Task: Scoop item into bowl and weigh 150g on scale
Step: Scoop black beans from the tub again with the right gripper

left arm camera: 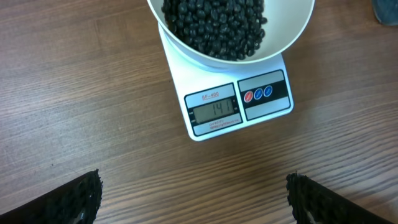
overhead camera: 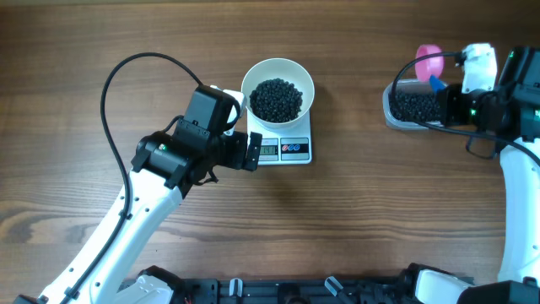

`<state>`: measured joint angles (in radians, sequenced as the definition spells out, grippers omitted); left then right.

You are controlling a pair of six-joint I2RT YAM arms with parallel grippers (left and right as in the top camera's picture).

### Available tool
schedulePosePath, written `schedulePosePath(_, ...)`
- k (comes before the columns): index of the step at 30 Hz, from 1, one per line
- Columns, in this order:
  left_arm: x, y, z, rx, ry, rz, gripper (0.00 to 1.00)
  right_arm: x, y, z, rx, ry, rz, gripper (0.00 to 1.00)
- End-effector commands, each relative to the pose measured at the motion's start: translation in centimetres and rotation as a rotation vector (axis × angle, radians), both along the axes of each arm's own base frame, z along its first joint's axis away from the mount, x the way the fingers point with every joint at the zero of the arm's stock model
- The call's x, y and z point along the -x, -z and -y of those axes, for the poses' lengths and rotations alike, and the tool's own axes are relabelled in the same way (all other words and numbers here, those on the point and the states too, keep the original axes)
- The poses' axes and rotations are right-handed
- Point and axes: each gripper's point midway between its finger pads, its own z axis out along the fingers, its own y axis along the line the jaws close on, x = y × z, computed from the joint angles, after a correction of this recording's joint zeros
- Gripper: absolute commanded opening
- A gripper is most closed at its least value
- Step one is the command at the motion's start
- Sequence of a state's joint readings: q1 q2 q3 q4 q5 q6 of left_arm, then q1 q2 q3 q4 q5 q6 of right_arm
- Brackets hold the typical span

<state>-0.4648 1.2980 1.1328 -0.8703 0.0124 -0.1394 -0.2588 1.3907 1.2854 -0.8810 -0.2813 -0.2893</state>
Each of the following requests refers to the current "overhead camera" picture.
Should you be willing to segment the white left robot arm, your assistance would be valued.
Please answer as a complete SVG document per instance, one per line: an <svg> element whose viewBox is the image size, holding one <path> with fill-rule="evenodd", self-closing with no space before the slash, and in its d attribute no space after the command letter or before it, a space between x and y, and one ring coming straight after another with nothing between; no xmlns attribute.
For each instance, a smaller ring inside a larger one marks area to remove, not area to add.
<svg viewBox="0 0 540 304"><path fill-rule="evenodd" d="M116 201L76 258L39 296L17 303L182 303L185 283L152 266L126 285L135 260L191 187L216 182L215 166L254 171L262 136L234 130L246 96L199 86L174 135L158 131L143 138Z"/></svg>

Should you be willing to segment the pink scoop with blue handle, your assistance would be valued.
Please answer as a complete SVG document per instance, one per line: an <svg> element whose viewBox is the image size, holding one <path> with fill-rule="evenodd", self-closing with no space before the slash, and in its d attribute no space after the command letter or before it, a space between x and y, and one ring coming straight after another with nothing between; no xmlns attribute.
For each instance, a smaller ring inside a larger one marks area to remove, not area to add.
<svg viewBox="0 0 540 304"><path fill-rule="evenodd" d="M437 45L424 44L417 49L416 58L440 52L442 50ZM429 84L434 93L445 88L445 85L439 80L444 69L444 62L443 57L431 57L414 65L417 80Z"/></svg>

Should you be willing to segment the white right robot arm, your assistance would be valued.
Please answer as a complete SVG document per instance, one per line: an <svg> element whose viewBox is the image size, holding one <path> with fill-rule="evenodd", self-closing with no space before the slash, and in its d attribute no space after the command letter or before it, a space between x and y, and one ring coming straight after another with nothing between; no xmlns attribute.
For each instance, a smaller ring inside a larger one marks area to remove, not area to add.
<svg viewBox="0 0 540 304"><path fill-rule="evenodd" d="M440 105L425 128L494 142L505 181L505 248L496 282L471 285L441 270L413 277L420 303L537 303L539 301L539 50L513 48L501 72L488 43L443 52L422 45L408 63L429 83Z"/></svg>

